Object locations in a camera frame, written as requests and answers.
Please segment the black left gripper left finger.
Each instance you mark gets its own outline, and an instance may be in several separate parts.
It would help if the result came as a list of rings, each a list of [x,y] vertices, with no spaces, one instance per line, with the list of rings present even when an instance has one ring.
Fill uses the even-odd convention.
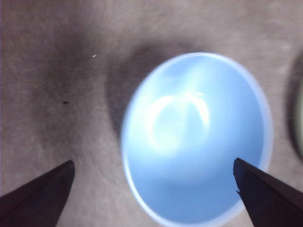
[[[75,176],[69,160],[0,197],[2,227],[54,227],[68,200]]]

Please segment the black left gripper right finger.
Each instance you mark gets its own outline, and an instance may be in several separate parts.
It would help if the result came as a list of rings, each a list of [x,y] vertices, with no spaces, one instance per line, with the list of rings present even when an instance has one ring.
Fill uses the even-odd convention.
[[[237,158],[233,175],[255,227],[301,227],[303,193]]]

